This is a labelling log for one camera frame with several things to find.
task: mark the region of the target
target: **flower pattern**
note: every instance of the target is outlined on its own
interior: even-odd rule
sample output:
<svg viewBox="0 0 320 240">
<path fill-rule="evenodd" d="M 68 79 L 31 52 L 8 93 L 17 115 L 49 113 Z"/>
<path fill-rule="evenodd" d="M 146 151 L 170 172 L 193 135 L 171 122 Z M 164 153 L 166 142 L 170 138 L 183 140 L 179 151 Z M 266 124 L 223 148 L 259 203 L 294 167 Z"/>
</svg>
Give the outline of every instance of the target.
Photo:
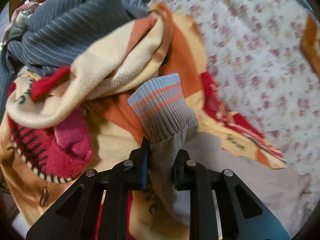
<svg viewBox="0 0 320 240">
<path fill-rule="evenodd" d="M 192 14 L 209 56 L 208 72 L 231 110 L 282 150 L 320 197 L 320 85 L 299 47 L 309 11 L 296 0 L 151 0 Z"/>
</svg>

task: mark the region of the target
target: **red fabric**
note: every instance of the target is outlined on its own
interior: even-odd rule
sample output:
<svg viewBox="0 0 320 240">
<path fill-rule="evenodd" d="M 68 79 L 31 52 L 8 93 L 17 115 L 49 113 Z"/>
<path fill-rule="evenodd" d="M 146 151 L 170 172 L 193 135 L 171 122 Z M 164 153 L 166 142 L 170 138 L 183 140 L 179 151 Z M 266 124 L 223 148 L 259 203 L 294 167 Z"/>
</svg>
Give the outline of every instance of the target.
<svg viewBox="0 0 320 240">
<path fill-rule="evenodd" d="M 9 94 L 15 87 L 15 83 L 9 87 Z M 76 177 L 85 170 L 92 156 L 92 148 L 81 107 L 63 122 L 48 129 L 22 127 L 8 118 L 13 141 L 26 162 L 32 164 L 32 170 L 37 168 L 45 175 L 62 179 Z"/>
<path fill-rule="evenodd" d="M 130 211 L 131 211 L 131 206 L 132 206 L 132 200 L 133 200 L 132 191 L 130 190 L 128 192 L 128 207 L 127 207 L 127 240 L 136 240 L 129 232 Z M 102 208 L 103 208 L 103 205 L 101 205 L 100 209 L 99 209 L 99 215 L 98 215 L 97 227 L 96 227 L 96 233 L 94 236 L 94 240 L 98 240 L 101 215 L 102 215 Z"/>
<path fill-rule="evenodd" d="M 53 88 L 69 79 L 70 66 L 60 67 L 50 77 L 44 77 L 31 85 L 30 97 L 34 101 L 42 100 Z"/>
<path fill-rule="evenodd" d="M 271 145 L 267 145 L 264 135 L 252 127 L 244 116 L 239 113 L 235 115 L 229 113 L 228 107 L 218 95 L 219 83 L 213 80 L 208 72 L 202 73 L 200 77 L 204 88 L 203 110 L 214 120 L 223 122 L 226 128 L 250 138 L 258 147 L 283 160 L 282 153 Z"/>
</svg>

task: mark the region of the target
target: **sock cuff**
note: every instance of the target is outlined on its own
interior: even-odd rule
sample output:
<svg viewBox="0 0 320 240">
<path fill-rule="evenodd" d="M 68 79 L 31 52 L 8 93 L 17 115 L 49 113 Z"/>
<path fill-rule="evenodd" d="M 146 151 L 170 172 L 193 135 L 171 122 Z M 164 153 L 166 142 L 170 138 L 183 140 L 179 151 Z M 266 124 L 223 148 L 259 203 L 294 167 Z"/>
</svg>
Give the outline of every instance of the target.
<svg viewBox="0 0 320 240">
<path fill-rule="evenodd" d="M 145 82 L 128 98 L 128 103 L 146 129 L 150 143 L 174 135 L 192 117 L 177 73 Z"/>
</svg>

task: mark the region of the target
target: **pile of clothes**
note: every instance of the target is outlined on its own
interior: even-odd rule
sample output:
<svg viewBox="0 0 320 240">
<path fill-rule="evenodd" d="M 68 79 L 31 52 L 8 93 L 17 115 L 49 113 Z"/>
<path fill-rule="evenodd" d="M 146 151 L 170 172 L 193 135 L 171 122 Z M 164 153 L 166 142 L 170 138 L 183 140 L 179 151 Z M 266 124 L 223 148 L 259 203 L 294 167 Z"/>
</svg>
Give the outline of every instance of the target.
<svg viewBox="0 0 320 240">
<path fill-rule="evenodd" d="M 28 3 L 1 47 L 0 167 L 30 225 L 84 171 L 111 169 L 146 137 L 157 205 L 132 193 L 133 238 L 188 239 L 189 195 L 170 179 L 180 149 L 232 169 L 290 234 L 301 228 L 308 177 L 221 100 L 192 16 L 142 0 Z"/>
</svg>

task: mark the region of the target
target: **metal rivet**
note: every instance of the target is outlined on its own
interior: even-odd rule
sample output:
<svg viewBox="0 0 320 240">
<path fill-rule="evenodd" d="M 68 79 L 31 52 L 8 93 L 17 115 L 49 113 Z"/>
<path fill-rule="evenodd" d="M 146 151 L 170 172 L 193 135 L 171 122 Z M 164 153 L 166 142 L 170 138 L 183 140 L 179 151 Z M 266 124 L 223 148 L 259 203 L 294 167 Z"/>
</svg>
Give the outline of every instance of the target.
<svg viewBox="0 0 320 240">
<path fill-rule="evenodd" d="M 228 176 L 228 177 L 232 177 L 233 176 L 233 171 L 232 170 L 225 170 L 224 175 Z"/>
<path fill-rule="evenodd" d="M 126 167 L 130 167 L 132 164 L 133 164 L 133 161 L 132 161 L 132 160 L 125 160 L 125 161 L 123 162 L 123 165 L 126 166 Z"/>
<path fill-rule="evenodd" d="M 188 166 L 191 166 L 191 167 L 192 167 L 192 166 L 196 166 L 196 162 L 193 161 L 193 160 L 188 160 L 188 161 L 187 161 L 187 165 L 188 165 Z"/>
<path fill-rule="evenodd" d="M 91 170 L 87 170 L 85 173 L 88 177 L 92 177 L 96 174 L 96 171 L 91 169 Z"/>
</svg>

